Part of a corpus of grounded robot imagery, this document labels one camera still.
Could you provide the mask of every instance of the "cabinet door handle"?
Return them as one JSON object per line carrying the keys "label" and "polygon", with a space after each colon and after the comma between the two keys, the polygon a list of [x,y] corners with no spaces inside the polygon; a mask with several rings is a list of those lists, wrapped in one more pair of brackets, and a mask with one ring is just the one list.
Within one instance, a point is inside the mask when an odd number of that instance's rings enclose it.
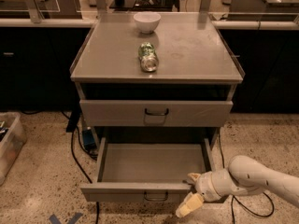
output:
{"label": "cabinet door handle", "polygon": [[147,192],[144,192],[144,199],[149,202],[165,202],[168,199],[168,192],[165,193],[163,198],[149,198]]}
{"label": "cabinet door handle", "polygon": [[15,53],[13,53],[13,52],[3,52],[4,57],[13,57],[14,55],[15,55]]}
{"label": "cabinet door handle", "polygon": [[167,108],[167,109],[165,110],[164,113],[151,113],[151,112],[149,112],[148,109],[146,108],[146,109],[144,110],[144,112],[145,112],[146,115],[148,115],[148,116],[166,116],[166,115],[169,114],[169,109]]}

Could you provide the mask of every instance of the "white bowl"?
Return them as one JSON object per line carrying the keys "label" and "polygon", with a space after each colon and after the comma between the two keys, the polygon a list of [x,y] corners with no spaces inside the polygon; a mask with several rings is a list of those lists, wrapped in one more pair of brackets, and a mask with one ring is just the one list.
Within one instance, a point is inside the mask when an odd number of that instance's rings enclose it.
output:
{"label": "white bowl", "polygon": [[137,28],[143,34],[151,34],[158,26],[161,15],[157,12],[144,11],[134,15]]}

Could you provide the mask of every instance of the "cabinet countertop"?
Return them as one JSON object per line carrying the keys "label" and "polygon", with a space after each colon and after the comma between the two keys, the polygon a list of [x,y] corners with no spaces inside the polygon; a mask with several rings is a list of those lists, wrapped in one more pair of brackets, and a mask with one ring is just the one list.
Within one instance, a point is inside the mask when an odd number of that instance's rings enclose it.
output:
{"label": "cabinet countertop", "polygon": [[[154,33],[135,26],[134,13],[102,14],[74,61],[76,82],[241,83],[234,61],[206,13],[161,13]],[[138,47],[149,41],[160,64],[141,71]]]}

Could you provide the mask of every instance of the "white counter edge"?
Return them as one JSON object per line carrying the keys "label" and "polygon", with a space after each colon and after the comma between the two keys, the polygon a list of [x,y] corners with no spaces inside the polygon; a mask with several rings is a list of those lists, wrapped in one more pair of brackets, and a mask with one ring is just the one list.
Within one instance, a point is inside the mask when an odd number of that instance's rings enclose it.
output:
{"label": "white counter edge", "polygon": [[0,27],[65,27],[65,28],[90,28],[96,22],[92,20],[51,19],[41,23],[32,23],[30,19],[0,19]]}
{"label": "white counter edge", "polygon": [[299,30],[299,25],[292,21],[213,21],[213,25],[231,30]]}

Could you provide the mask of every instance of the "can lid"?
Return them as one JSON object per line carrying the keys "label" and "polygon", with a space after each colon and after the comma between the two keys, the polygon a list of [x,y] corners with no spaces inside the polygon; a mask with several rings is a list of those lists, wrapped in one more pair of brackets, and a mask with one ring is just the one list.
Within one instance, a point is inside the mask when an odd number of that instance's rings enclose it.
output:
{"label": "can lid", "polygon": [[145,56],[141,60],[141,67],[144,71],[153,72],[157,70],[159,60],[154,56]]}

